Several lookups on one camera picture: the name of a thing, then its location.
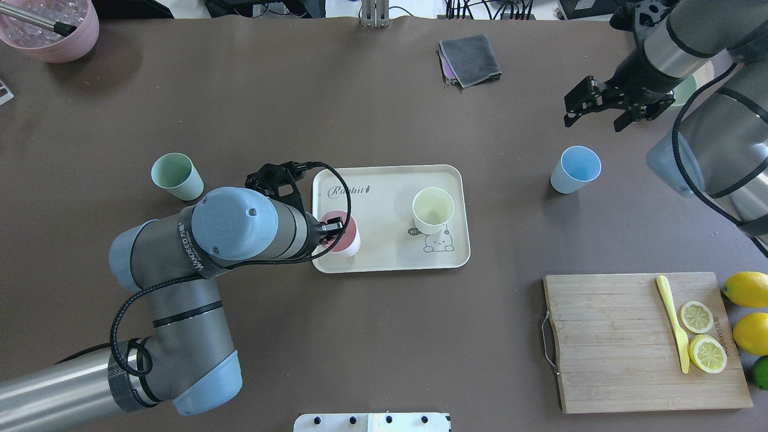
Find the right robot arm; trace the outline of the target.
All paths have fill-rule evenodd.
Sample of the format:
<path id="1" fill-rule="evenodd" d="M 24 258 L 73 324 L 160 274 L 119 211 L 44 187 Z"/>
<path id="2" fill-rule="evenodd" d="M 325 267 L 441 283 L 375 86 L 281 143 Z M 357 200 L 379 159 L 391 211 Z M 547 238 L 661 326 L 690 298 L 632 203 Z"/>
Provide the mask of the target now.
<path id="1" fill-rule="evenodd" d="M 727 71 L 703 85 L 718 89 L 696 109 L 686 100 L 672 129 L 647 154 L 670 188 L 695 196 L 734 224 L 762 252 L 767 232 L 765 1 L 628 1 L 611 26 L 636 47 L 605 82 L 593 76 L 565 95 L 567 127 L 581 116 L 620 110 L 614 130 L 654 120 L 674 88 L 727 52 Z"/>

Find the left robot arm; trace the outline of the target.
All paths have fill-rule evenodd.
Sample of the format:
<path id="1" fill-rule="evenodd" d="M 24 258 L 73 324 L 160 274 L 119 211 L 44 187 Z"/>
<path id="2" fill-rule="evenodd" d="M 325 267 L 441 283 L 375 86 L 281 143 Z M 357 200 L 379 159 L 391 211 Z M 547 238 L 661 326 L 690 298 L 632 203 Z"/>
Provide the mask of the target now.
<path id="1" fill-rule="evenodd" d="M 154 333 L 121 341 L 112 325 L 107 347 L 5 381 L 2 430 L 69 430 L 165 400 L 185 416 L 225 404 L 242 376 L 215 279 L 239 265 L 307 262 L 349 222 L 321 223 L 300 204 L 228 187 L 121 233 L 109 263 L 132 295 L 116 320 L 145 299 Z"/>

